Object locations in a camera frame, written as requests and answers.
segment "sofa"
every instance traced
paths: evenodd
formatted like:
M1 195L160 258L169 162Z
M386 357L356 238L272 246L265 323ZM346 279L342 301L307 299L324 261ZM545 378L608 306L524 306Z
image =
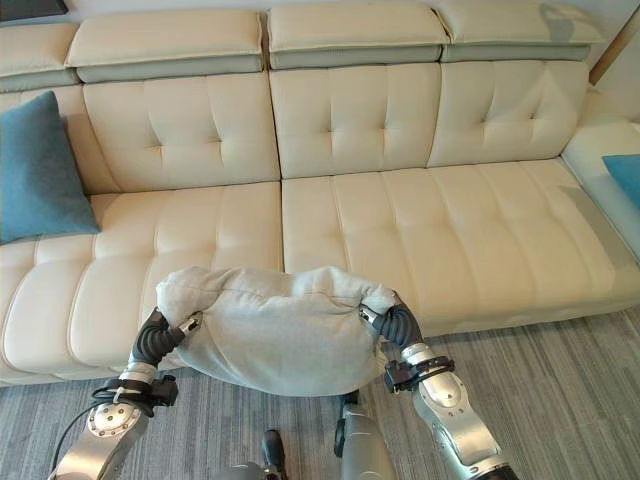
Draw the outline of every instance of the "sofa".
M569 6L472 4L1 28L0 110L55 93L101 232L0 247L0 385L118 374L191 265L335 265L426 335L640 303L640 214L601 160L640 132L588 85L600 34Z

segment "fabric pillow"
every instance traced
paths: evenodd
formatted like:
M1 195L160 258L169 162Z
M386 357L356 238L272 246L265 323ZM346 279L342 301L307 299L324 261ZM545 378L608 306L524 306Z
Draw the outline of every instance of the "fabric pillow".
M53 92L0 115L0 243L100 231Z
M602 157L613 179L640 209L640 154Z

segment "white cloth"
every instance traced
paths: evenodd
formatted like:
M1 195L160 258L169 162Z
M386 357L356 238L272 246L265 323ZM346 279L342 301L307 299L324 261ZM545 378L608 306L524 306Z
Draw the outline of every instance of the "white cloth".
M279 395L337 395L379 375L378 335L358 314L384 313L392 290L335 267L299 274L191 267L157 287L171 325L196 311L203 325L178 347L212 377Z

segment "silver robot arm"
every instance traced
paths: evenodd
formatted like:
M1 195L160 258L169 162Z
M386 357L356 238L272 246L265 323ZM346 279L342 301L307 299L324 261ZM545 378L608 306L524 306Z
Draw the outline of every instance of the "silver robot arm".
M154 309L138 332L129 364L120 377L94 392L99 404L91 409L84 431L48 480L118 477L129 450L146 431L153 408L173 405L178 395L174 377L155 378L160 360L201 322L202 312L197 312L180 326L170 328L160 311Z
M436 356L425 345L415 317L402 300L398 302L385 315L360 307L360 316L401 349L403 361L386 367L389 390L412 392L416 411L431 429L455 478L517 480L493 435L471 408L464 384L452 373L453 361Z

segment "gray carpet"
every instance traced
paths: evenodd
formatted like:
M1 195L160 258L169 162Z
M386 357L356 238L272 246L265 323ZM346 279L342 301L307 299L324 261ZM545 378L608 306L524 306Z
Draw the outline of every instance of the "gray carpet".
M456 360L475 409L521 479L640 478L640 308L586 319L434 338ZM221 465L260 459L277 427L292 480L339 478L335 398L279 398L177 371L176 407L157 409L131 451L126 479L212 479ZM0 478L46 478L59 434L102 381L0 389ZM409 395L363 390L399 477L447 479ZM79 434L78 424L71 432Z

